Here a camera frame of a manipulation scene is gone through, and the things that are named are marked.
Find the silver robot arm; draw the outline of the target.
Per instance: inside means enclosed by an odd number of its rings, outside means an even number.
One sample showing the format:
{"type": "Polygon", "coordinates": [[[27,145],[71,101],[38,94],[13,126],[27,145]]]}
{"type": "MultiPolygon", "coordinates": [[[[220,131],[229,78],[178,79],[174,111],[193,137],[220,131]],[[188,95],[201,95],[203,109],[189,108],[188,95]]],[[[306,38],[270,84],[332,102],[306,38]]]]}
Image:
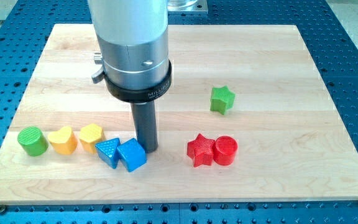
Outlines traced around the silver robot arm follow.
{"type": "Polygon", "coordinates": [[[167,4],[167,0],[88,0],[102,76],[117,99],[146,103],[169,89],[167,4]]]}

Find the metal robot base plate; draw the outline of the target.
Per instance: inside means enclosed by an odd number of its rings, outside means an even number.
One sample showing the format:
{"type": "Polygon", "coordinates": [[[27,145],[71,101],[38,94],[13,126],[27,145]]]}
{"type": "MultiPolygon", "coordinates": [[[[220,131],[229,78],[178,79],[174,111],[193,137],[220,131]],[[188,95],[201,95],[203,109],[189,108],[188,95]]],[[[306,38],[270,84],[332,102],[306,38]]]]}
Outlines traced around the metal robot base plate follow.
{"type": "Polygon", "coordinates": [[[168,0],[169,12],[208,12],[207,0],[168,0]]]}

